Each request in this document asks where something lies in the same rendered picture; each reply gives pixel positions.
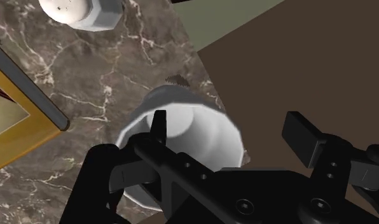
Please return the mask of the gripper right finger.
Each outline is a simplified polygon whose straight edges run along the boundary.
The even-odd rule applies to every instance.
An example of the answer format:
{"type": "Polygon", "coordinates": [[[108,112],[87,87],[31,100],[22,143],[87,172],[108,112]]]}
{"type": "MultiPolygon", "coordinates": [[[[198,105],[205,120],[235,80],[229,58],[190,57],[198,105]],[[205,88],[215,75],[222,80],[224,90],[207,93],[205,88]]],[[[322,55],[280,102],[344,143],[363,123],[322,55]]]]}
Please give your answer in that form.
{"type": "Polygon", "coordinates": [[[379,224],[379,144],[355,148],[298,111],[287,112],[282,137],[312,170],[298,206],[302,224],[379,224]]]}

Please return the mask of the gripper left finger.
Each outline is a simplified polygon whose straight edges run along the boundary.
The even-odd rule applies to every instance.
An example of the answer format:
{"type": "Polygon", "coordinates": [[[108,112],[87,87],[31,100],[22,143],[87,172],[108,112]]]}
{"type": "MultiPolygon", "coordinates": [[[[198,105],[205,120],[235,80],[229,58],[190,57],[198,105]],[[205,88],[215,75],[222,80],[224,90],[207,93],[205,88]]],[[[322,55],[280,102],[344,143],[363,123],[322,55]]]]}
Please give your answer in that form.
{"type": "Polygon", "coordinates": [[[155,111],[151,130],[120,149],[99,144],[86,154],[59,224],[131,224],[116,207],[124,188],[140,184],[156,200],[166,224],[235,224],[214,172],[166,146],[167,113],[155,111]]]}

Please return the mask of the white cup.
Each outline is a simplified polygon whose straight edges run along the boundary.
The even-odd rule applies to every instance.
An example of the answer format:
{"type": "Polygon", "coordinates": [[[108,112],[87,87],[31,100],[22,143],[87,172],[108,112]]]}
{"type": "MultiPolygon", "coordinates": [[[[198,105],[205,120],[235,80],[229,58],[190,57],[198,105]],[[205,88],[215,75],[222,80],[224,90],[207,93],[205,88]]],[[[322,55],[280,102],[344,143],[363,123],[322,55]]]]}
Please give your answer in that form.
{"type": "MultiPolygon", "coordinates": [[[[214,172],[242,165],[242,137],[226,113],[190,90],[175,85],[157,87],[143,98],[130,115],[130,123],[121,130],[116,145],[124,146],[130,136],[149,132],[156,110],[167,112],[166,146],[174,153],[186,153],[214,172]]],[[[114,168],[109,182],[110,192],[125,188],[125,196],[138,205],[162,211],[157,182],[143,186],[133,184],[134,177],[145,179],[152,176],[152,171],[140,175],[123,172],[139,169],[139,162],[128,168],[124,165],[114,168]]]]}

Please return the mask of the yellow framed box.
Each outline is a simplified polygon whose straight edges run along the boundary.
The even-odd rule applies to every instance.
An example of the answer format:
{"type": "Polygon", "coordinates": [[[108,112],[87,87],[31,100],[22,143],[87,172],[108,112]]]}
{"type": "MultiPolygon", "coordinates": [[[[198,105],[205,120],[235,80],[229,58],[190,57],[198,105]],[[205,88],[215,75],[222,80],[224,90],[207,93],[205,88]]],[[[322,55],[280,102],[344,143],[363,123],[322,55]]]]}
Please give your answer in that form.
{"type": "Polygon", "coordinates": [[[68,117],[0,47],[0,169],[69,126],[68,117]]]}

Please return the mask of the white round grey-based object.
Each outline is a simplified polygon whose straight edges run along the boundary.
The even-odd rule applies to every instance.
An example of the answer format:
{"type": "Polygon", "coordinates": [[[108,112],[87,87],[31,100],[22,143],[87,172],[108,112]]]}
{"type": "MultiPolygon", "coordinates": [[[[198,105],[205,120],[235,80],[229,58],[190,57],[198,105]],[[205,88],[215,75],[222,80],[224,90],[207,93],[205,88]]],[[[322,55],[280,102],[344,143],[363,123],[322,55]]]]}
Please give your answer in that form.
{"type": "Polygon", "coordinates": [[[123,15],[122,0],[38,0],[54,21],[82,31],[113,30],[123,15]]]}

